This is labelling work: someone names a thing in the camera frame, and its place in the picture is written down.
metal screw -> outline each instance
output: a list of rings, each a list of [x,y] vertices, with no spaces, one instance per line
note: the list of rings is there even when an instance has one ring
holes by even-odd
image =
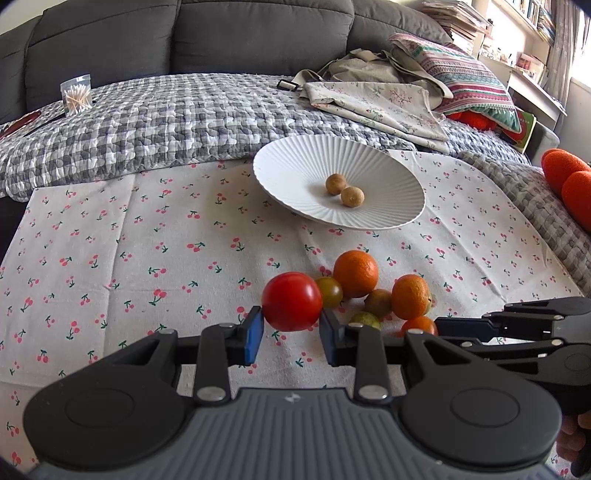
[[[383,400],[388,396],[388,390],[380,385],[364,385],[359,389],[359,395],[366,400]]]
[[[222,401],[226,398],[226,391],[220,387],[202,387],[197,390],[197,397],[203,401]]]

human hand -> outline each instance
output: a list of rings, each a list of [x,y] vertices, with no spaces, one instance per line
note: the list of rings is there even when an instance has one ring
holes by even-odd
[[[585,446],[585,432],[591,430],[591,411],[581,415],[564,416],[556,439],[556,453],[568,462],[574,462]]]

window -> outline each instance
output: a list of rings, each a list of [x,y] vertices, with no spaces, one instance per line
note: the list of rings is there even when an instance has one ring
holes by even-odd
[[[584,13],[581,12],[581,26],[584,25]],[[580,33],[580,41],[582,41],[583,34]],[[591,87],[591,41],[587,41],[587,45],[583,50],[583,54],[575,59],[573,63],[573,77]]]

gray checkered blanket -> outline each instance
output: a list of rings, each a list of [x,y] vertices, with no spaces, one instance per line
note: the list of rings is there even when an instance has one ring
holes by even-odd
[[[129,80],[93,89],[93,109],[44,125],[63,111],[43,108],[29,126],[0,141],[0,197],[26,201],[36,187],[107,180],[187,163],[252,157],[289,135],[335,135],[380,149],[415,145],[322,112],[279,77],[184,74]],[[463,150],[528,163],[493,135],[446,121],[452,155]]]
[[[540,233],[581,291],[591,297],[591,238],[552,193],[541,169],[470,153],[463,153],[461,158],[503,190]]]

gray sofa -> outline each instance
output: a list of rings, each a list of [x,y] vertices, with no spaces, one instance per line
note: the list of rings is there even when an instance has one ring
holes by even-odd
[[[408,32],[450,41],[389,0],[67,0],[0,35],[0,124],[60,99],[90,73],[100,87],[169,73],[291,75]]]

